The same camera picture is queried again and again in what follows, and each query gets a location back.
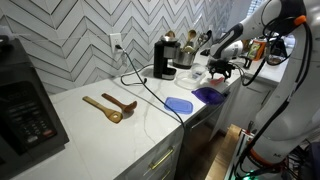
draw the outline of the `electrical outlet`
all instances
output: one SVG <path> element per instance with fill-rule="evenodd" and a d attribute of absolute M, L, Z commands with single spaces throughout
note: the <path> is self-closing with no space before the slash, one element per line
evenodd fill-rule
<path fill-rule="evenodd" d="M 110 34 L 110 42 L 112 53 L 122 52 L 115 48 L 116 45 L 120 45 L 122 47 L 122 39 L 120 33 Z"/>

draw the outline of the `coffee maker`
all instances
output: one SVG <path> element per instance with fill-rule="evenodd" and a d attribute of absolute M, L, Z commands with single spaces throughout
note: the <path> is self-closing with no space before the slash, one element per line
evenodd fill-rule
<path fill-rule="evenodd" d="M 180 50 L 180 43 L 173 37 L 163 36 L 154 44 L 154 77 L 165 80 L 175 78 L 177 70 L 168 67 L 168 59 L 176 58 L 178 50 Z"/>

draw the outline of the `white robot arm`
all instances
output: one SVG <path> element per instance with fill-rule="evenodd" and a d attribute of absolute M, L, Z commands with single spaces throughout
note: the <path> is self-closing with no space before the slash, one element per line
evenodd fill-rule
<path fill-rule="evenodd" d="M 264 177 L 276 179 L 272 173 L 278 172 L 286 156 L 320 125 L 319 1 L 265 1 L 213 45 L 210 54 L 223 60 L 221 52 L 232 42 L 261 36 L 266 30 L 280 35 L 292 32 L 296 44 L 281 82 L 254 120 L 258 133 L 242 152 L 235 169 L 238 176 L 244 177 L 259 176 L 263 172 L 259 170 L 272 167 Z"/>

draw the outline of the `marble countertop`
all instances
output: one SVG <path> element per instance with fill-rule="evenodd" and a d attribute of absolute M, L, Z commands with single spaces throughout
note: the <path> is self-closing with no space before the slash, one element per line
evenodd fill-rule
<path fill-rule="evenodd" d="M 207 57 L 197 55 L 195 63 L 205 65 Z M 247 72 L 254 72 L 259 63 L 253 62 Z M 265 66 L 259 77 L 279 82 L 285 65 Z M 189 70 L 178 69 L 177 74 L 184 71 Z M 193 113 L 180 114 L 184 122 L 205 107 L 191 90 L 177 86 L 174 81 L 156 79 L 152 73 L 153 66 L 150 66 L 141 71 L 140 75 L 148 79 L 146 85 L 160 99 L 165 101 L 167 97 L 175 97 L 192 102 Z M 206 72 L 200 86 L 211 86 L 223 92 L 239 78 L 239 72 L 234 71 L 230 79 L 217 86 L 210 85 L 210 78 L 211 75 Z M 125 77 L 124 80 L 127 83 L 138 82 L 136 75 Z M 124 104 L 137 101 L 138 106 L 134 113 L 124 114 L 120 123 L 112 123 L 100 110 L 82 100 L 82 97 L 89 96 L 107 108 L 121 111 L 119 107 L 101 97 L 102 93 L 112 95 Z M 178 118 L 171 111 L 167 111 L 142 85 L 124 86 L 120 78 L 106 79 L 72 89 L 53 95 L 50 99 L 70 142 L 61 152 L 13 179 L 113 179 L 180 126 Z"/>

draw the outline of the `wooden floor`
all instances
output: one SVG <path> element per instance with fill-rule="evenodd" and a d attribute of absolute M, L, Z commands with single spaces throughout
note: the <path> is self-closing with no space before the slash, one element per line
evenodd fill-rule
<path fill-rule="evenodd" d="M 224 134 L 218 132 L 210 141 L 207 147 L 205 147 L 202 153 L 194 162 L 191 170 L 189 171 L 190 180 L 204 180 L 208 174 L 211 164 L 217 155 L 220 146 L 224 140 Z"/>

